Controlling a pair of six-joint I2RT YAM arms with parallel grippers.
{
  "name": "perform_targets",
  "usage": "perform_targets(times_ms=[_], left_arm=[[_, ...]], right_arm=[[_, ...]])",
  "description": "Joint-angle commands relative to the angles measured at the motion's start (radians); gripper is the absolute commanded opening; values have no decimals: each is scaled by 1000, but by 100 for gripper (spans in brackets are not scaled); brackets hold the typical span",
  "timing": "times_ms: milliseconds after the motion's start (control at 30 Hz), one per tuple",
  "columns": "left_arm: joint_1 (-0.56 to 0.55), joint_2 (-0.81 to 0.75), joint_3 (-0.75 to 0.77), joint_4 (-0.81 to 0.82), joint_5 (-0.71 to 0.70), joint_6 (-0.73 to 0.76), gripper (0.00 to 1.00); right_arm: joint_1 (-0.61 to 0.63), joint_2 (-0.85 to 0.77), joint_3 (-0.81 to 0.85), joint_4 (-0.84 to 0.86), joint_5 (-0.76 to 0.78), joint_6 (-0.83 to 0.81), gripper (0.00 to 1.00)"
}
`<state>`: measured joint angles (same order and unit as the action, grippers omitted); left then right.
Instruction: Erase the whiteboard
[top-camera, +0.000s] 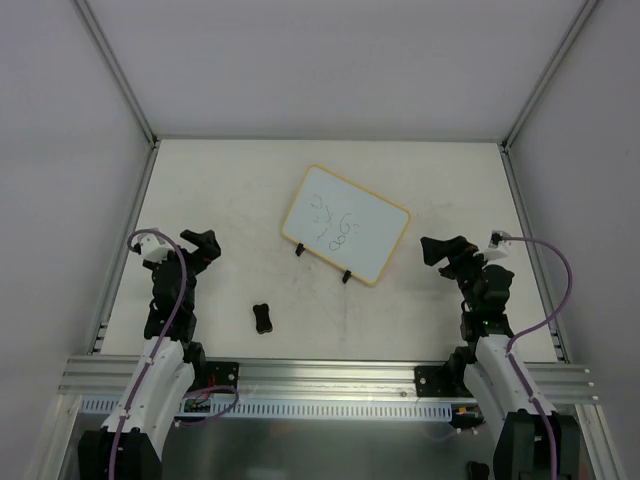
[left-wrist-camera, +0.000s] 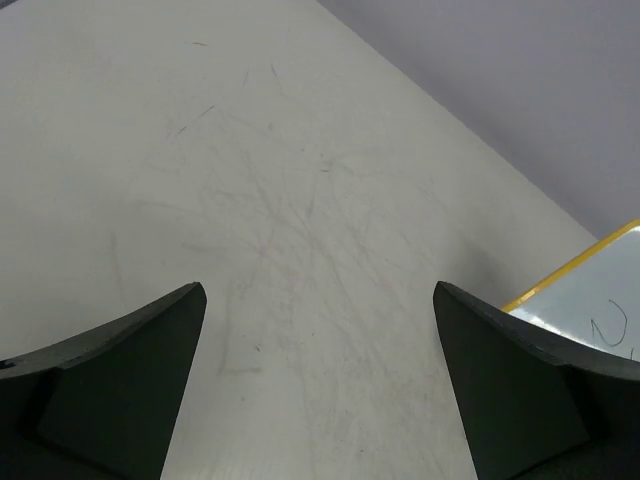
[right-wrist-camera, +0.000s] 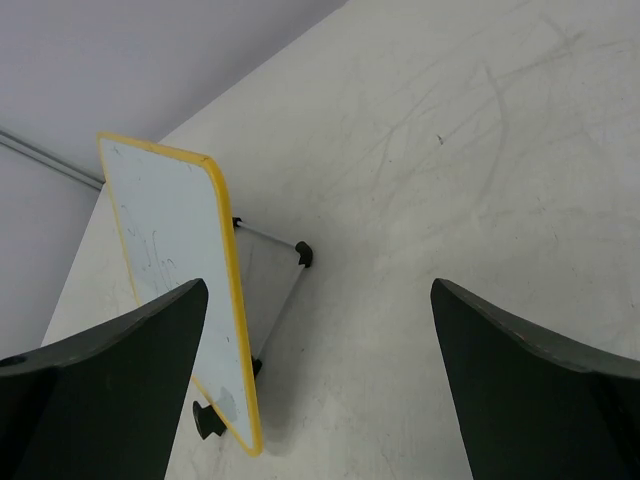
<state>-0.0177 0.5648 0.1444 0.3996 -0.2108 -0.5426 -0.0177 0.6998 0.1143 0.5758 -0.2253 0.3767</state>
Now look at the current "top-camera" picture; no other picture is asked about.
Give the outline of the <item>yellow framed whiteboard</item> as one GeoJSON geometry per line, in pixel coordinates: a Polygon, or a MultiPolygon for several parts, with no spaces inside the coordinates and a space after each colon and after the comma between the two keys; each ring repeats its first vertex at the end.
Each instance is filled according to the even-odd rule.
{"type": "Polygon", "coordinates": [[[406,208],[320,165],[311,165],[281,232],[305,251],[374,286],[410,221],[406,208]]]}

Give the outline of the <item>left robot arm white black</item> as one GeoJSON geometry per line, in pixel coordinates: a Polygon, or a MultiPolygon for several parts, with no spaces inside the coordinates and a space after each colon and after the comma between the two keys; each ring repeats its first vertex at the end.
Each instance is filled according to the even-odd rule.
{"type": "Polygon", "coordinates": [[[79,440],[83,479],[160,478],[163,447],[179,405],[189,390],[208,381],[204,348],[193,339],[195,289],[221,247],[211,230],[184,230],[180,237],[194,248],[187,250],[153,228],[129,236],[129,250],[141,256],[152,281],[143,350],[112,413],[79,440]]]}

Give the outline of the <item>black whiteboard eraser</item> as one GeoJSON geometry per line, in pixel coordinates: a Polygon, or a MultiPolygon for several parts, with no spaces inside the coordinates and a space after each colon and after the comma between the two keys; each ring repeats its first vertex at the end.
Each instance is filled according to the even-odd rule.
{"type": "Polygon", "coordinates": [[[252,307],[252,311],[255,316],[255,328],[256,332],[260,335],[271,333],[273,331],[273,324],[270,318],[270,307],[268,304],[256,304],[252,307]]]}

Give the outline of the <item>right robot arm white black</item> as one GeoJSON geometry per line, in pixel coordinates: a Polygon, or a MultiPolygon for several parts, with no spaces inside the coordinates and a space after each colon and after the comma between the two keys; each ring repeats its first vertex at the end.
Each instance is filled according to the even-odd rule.
{"type": "Polygon", "coordinates": [[[542,393],[516,350],[517,341],[552,321],[514,332],[506,314],[514,273],[498,265],[515,236],[492,233],[482,251],[463,236],[423,237],[423,261],[456,283],[461,302],[463,345],[428,377],[441,393],[472,395],[495,442],[490,465],[467,464],[470,479],[576,479],[580,427],[542,393]],[[442,261],[447,264],[439,266],[442,261]]]}

